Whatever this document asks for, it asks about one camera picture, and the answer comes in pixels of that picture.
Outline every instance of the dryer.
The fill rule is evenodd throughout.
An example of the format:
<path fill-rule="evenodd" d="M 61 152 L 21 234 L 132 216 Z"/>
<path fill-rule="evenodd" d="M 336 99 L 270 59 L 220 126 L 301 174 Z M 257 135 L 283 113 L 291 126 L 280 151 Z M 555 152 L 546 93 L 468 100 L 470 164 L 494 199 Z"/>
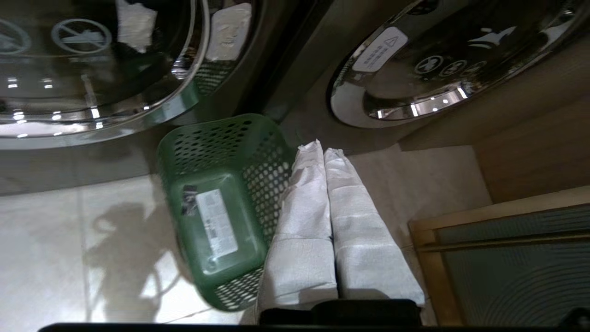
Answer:
<path fill-rule="evenodd" d="M 232 116 L 298 4 L 0 5 L 0 194 L 148 174 L 174 126 Z"/>
<path fill-rule="evenodd" d="M 282 121 L 294 142 L 319 138 L 348 153 L 391 146 L 445 115 L 493 112 L 485 106 L 491 101 L 513 114 L 543 112 L 534 105 L 586 91 L 589 7 L 586 1 L 318 2 L 260 107 Z M 538 93 L 526 88 L 539 80 Z M 565 84 L 568 91 L 557 99 L 547 93 Z"/>

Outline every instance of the warning sticker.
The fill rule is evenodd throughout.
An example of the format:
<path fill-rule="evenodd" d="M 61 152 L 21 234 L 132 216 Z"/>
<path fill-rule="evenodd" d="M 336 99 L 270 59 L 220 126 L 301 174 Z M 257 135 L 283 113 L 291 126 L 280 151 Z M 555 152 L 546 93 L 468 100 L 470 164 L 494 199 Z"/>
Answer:
<path fill-rule="evenodd" d="M 408 37 L 400 29 L 385 29 L 356 59 L 352 70 L 368 73 L 378 71 L 407 42 Z"/>

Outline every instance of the barcode label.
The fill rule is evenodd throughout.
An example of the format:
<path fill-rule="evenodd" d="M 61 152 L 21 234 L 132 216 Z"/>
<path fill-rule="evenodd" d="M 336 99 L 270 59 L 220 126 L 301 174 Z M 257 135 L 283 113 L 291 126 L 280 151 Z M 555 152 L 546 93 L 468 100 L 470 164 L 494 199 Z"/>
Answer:
<path fill-rule="evenodd" d="M 221 190 L 215 189 L 197 194 L 196 203 L 213 255 L 221 257 L 238 251 L 238 243 L 235 241 L 234 230 L 221 197 Z"/>

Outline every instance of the tile floor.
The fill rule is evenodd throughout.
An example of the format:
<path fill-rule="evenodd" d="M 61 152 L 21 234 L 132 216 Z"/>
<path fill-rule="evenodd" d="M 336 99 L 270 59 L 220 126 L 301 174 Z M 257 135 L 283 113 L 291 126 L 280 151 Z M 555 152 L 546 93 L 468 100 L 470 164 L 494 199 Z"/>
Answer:
<path fill-rule="evenodd" d="M 490 204 L 470 147 L 352 156 L 423 285 L 407 222 Z M 159 179 L 0 197 L 0 330 L 55 322 L 247 323 L 212 309 L 176 249 Z M 432 308 L 424 312 L 435 324 Z"/>

